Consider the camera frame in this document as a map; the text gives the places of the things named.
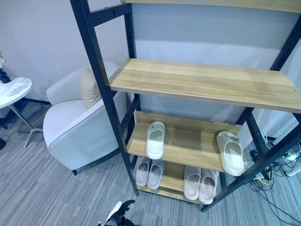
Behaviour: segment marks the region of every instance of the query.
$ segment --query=wooden shelf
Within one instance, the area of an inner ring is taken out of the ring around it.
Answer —
[[[124,3],[164,3],[209,6],[259,8],[286,12],[301,12],[300,0],[121,0]]]
[[[162,160],[182,165],[224,171],[216,134],[226,130],[237,134],[241,126],[149,114],[137,111],[137,124],[128,142],[130,154],[146,156],[146,131],[154,121],[165,124]]]
[[[184,172],[185,172],[184,165],[180,165],[172,162],[166,162],[165,171],[162,176],[160,186],[178,192],[183,192]]]
[[[178,191],[174,191],[174,190],[167,189],[167,188],[159,187],[156,190],[151,190],[147,186],[144,186],[144,187],[138,187],[138,189],[141,190],[141,191],[145,191],[145,192],[160,194],[160,195],[167,196],[167,197],[170,197],[170,198],[179,199],[179,200],[183,200],[183,201],[186,201],[186,202],[192,202],[192,203],[203,205],[203,203],[199,199],[189,200],[185,197],[183,192],[178,192]]]
[[[301,113],[301,92],[276,71],[128,59],[110,85],[116,91]]]

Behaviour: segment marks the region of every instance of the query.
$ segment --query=wooden plank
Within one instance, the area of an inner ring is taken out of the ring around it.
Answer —
[[[147,186],[144,186],[144,187],[138,187],[138,189],[141,190],[141,191],[150,192],[150,193],[154,193],[154,194],[159,194],[159,195],[167,196],[167,197],[170,197],[170,198],[183,200],[183,201],[186,201],[186,202],[192,202],[192,203],[204,205],[199,199],[189,200],[185,197],[183,192],[174,191],[174,190],[167,189],[167,188],[159,187],[156,190],[151,190]]]
[[[221,172],[224,170],[216,143],[216,134],[221,130],[237,134],[241,129],[241,126],[225,123],[210,123],[139,111],[136,116],[137,125],[127,145],[130,154],[146,156],[147,128],[151,122],[161,121],[166,127],[162,160]]]
[[[183,192],[184,172],[184,165],[166,162],[165,171],[161,179],[160,187]]]
[[[112,90],[301,113],[301,92],[276,71],[130,59]]]
[[[301,12],[300,0],[121,0],[124,3],[192,4]]]

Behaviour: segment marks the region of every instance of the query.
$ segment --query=cushion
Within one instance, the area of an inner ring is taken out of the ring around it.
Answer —
[[[87,109],[102,98],[95,77],[86,66],[83,67],[80,76],[80,93]]]

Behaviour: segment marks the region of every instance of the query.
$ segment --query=white slipper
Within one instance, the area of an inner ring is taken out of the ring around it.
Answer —
[[[149,171],[151,168],[151,160],[147,157],[139,156],[135,165],[135,177],[136,184],[138,186],[145,186],[147,183],[147,178],[149,177]]]
[[[184,195],[189,200],[198,198],[199,182],[201,180],[201,168],[186,166],[184,173]]]
[[[198,192],[198,198],[202,203],[208,205],[213,202],[213,198],[216,195],[218,174],[218,172],[213,170],[202,169]]]
[[[164,154],[165,126],[155,121],[147,129],[146,154],[150,159],[160,159]]]
[[[216,142],[220,149],[223,169],[236,177],[243,174],[245,170],[240,139],[233,133],[222,131],[216,136]]]
[[[155,190],[160,186],[161,179],[165,170],[165,162],[162,160],[151,161],[150,174],[147,181],[147,187]]]

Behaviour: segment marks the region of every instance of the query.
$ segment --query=armchair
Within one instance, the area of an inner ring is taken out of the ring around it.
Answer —
[[[105,62],[110,77],[117,65]],[[76,169],[104,157],[118,148],[103,100],[87,109],[80,93],[81,69],[69,74],[47,90],[53,105],[43,123],[49,152],[76,175]],[[125,93],[114,97],[119,121],[126,114]]]

